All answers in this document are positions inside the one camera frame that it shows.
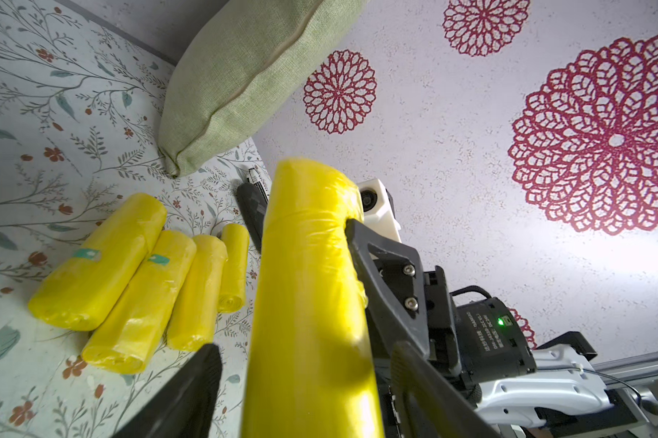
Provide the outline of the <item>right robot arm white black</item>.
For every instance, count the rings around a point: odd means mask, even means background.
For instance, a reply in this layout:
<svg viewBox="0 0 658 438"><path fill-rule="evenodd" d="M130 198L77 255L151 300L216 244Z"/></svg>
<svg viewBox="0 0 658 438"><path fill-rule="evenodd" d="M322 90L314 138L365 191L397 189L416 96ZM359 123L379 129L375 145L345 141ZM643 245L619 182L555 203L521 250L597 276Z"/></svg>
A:
<svg viewBox="0 0 658 438"><path fill-rule="evenodd" d="M442 268L347 222L367 292L378 400L388 437L658 437L658 399L595 370L595 350L569 331L534 349L486 290L456 303Z"/></svg>

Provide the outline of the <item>yellow bag roll top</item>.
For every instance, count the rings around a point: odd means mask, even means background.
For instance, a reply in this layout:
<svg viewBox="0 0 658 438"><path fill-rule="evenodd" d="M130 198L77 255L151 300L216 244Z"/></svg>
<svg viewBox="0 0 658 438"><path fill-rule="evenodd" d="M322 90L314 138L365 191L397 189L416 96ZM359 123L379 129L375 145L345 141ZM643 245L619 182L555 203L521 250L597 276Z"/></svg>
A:
<svg viewBox="0 0 658 438"><path fill-rule="evenodd" d="M30 313L60 329L98 328L154 248L166 217L155 197L128 197L42 282L28 303Z"/></svg>

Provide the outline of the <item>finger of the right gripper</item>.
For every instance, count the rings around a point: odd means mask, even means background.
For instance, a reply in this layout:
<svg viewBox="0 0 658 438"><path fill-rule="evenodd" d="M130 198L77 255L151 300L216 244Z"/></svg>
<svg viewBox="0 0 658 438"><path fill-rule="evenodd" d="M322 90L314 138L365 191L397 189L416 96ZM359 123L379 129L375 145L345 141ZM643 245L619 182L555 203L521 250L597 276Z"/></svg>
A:
<svg viewBox="0 0 658 438"><path fill-rule="evenodd" d="M390 355L395 345L405 342L427 359L427 301L417 250L383 237L356 219L347 220L345 235L367 295L372 343Z"/></svg>

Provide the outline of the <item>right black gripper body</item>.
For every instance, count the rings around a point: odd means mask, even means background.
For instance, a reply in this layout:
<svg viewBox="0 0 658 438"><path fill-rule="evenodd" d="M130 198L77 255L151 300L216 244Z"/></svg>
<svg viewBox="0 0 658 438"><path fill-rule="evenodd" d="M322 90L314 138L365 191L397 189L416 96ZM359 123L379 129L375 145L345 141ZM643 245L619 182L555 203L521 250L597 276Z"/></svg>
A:
<svg viewBox="0 0 658 438"><path fill-rule="evenodd" d="M477 286L449 291L437 266L424 273L429 364L472 404L490 381L537 371L531 349L515 318L496 297Z"/></svg>

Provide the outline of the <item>yellow bag roll front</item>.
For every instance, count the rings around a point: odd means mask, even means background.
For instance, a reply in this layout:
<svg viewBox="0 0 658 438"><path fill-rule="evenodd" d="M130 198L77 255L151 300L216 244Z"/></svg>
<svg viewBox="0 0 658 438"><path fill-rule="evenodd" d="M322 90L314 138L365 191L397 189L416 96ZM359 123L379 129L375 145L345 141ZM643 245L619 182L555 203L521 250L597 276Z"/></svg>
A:
<svg viewBox="0 0 658 438"><path fill-rule="evenodd" d="M281 161L263 225L241 419L244 437L380 437L367 296L345 227L358 187L309 159Z"/></svg>

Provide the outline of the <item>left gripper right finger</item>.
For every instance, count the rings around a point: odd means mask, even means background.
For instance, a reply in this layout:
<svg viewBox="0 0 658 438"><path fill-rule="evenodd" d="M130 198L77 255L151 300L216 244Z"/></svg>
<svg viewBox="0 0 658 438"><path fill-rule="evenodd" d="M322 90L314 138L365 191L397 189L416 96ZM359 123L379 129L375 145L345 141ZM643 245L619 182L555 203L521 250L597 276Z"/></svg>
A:
<svg viewBox="0 0 658 438"><path fill-rule="evenodd" d="M407 341L395 344L390 373L394 407L404 437L498 436Z"/></svg>

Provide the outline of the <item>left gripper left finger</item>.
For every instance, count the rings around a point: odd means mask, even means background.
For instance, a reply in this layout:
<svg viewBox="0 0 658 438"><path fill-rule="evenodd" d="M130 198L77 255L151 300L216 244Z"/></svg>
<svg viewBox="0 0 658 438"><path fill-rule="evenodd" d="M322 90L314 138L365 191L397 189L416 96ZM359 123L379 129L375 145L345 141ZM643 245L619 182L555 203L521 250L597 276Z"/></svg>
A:
<svg viewBox="0 0 658 438"><path fill-rule="evenodd" d="M202 346L117 437L207 437L221 383L217 345Z"/></svg>

